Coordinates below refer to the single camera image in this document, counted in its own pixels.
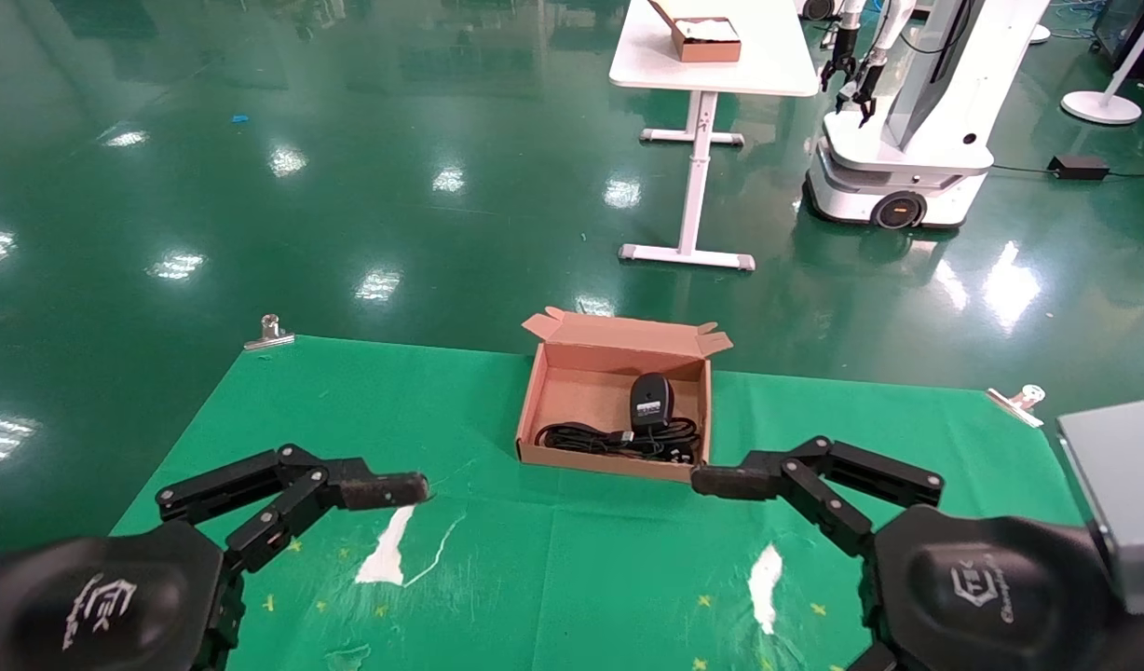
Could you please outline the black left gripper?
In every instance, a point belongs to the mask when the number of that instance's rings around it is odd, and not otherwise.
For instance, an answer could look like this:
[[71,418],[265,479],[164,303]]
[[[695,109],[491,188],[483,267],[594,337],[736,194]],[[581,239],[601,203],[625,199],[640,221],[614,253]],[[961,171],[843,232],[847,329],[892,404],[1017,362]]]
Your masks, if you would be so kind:
[[[0,553],[0,670],[222,670],[256,573],[332,510],[430,497],[422,472],[376,474],[362,458],[297,445],[188,477],[156,497],[160,524]],[[196,530],[261,502],[224,549]]]

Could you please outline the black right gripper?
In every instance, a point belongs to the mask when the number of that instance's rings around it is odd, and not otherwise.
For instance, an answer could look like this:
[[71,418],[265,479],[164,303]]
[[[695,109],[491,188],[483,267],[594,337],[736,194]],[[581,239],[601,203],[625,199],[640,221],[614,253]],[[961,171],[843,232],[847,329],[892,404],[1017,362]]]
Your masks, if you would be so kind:
[[942,476],[824,436],[691,473],[704,496],[784,500],[865,559],[873,641],[848,671],[1144,670],[1144,614],[1126,610],[1082,527],[904,513],[875,534],[833,484],[904,509],[937,506],[944,489]]

